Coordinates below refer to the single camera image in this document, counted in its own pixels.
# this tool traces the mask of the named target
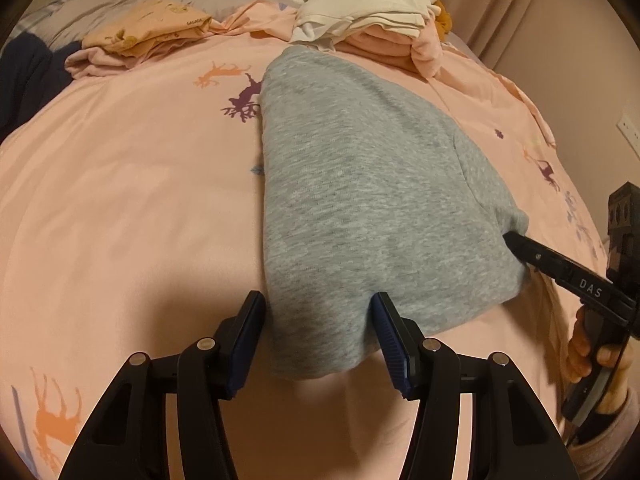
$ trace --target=deer print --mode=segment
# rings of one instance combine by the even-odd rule
[[[38,387],[38,379],[36,373],[31,369],[33,375],[33,385],[36,392],[36,400],[38,402],[38,411],[36,412],[35,430],[33,431],[36,437],[37,451],[44,460],[44,462],[51,468],[54,473],[58,473],[62,469],[62,461],[53,453],[49,447],[49,439],[52,438],[66,446],[72,446],[78,437],[78,430],[80,427],[80,412],[82,410],[82,397],[80,396],[80,390],[76,388],[76,396],[78,396],[78,410],[76,414],[67,418],[66,416],[66,402],[62,396],[60,386],[55,379],[51,382],[55,387],[58,395],[60,396],[60,413],[55,415],[47,411],[47,376],[44,376],[44,385],[42,392]]]
[[[197,81],[194,81],[193,84],[199,86],[200,88],[206,88],[210,84],[214,84],[218,86],[220,84],[219,81],[213,79],[217,75],[242,75],[244,72],[251,68],[249,65],[247,68],[238,68],[237,65],[231,65],[229,68],[225,68],[226,63],[223,63],[220,66],[216,66],[216,62],[213,62],[213,68],[209,70],[205,75],[200,76]]]
[[[247,119],[257,117],[260,105],[252,100],[254,95],[260,95],[262,81],[254,81],[250,74],[245,74],[249,78],[249,86],[240,92],[237,98],[230,98],[229,102],[233,106],[222,108],[225,115],[235,117],[240,115],[240,120],[245,123]]]
[[[580,219],[578,218],[578,214],[577,214],[577,205],[576,205],[575,198],[569,191],[564,192],[564,202],[566,203],[566,206],[567,206],[566,219],[569,221],[570,224],[575,223],[575,236],[578,238],[578,241],[580,242],[583,239],[586,240],[589,243],[589,247],[591,249],[591,256],[593,256],[594,258],[597,258],[598,253],[596,252],[596,247],[593,244],[593,239],[589,234],[589,230],[580,222]]]
[[[558,186],[558,183],[552,177],[552,175],[554,174],[554,169],[551,167],[551,164],[549,164],[546,160],[537,160],[536,158],[533,158],[526,148],[523,148],[522,151],[524,152],[524,158],[529,162],[535,163],[535,165],[540,170],[540,173],[542,173],[542,176],[551,185],[551,187],[553,187],[556,191],[560,191],[560,186]]]

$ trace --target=folded gray garment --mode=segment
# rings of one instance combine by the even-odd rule
[[[271,63],[260,104],[274,373],[356,366],[380,290],[425,335],[517,295],[527,271],[502,234],[529,220],[449,116],[304,46]]]

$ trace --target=folded white clothes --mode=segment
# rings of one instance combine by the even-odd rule
[[[417,38],[429,20],[440,14],[436,0],[308,0],[298,9],[291,43],[332,50],[335,43],[379,25]]]

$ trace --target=purple deer print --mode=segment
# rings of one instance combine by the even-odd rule
[[[540,170],[540,173],[542,174],[544,179],[549,183],[549,185],[553,187],[556,191],[560,191],[560,186],[558,186],[558,183],[552,176],[554,174],[554,169],[551,167],[551,164],[549,164],[546,160],[538,160],[534,158],[529,154],[526,148],[523,148],[523,153],[524,153],[525,160],[528,160],[529,162],[533,162],[538,167],[538,169]]]
[[[596,253],[593,239],[589,234],[589,230],[580,222],[580,219],[577,215],[577,205],[575,198],[569,191],[564,192],[564,202],[567,206],[566,219],[569,221],[569,224],[575,225],[575,236],[578,238],[578,241],[586,241],[591,249],[591,255],[594,258],[597,258],[598,254]]]
[[[259,95],[262,89],[262,81],[254,81],[250,74],[245,74],[249,78],[249,86],[240,92],[237,98],[231,97],[229,102],[233,106],[222,108],[225,115],[235,117],[240,114],[243,123],[247,119],[257,117],[260,105],[252,100],[254,95]]]

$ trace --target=power outlet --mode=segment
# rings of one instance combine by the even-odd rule
[[[629,141],[631,147],[636,152],[637,156],[640,156],[640,132],[633,124],[631,117],[628,114],[623,114],[618,121],[618,129],[625,136],[625,139]]]

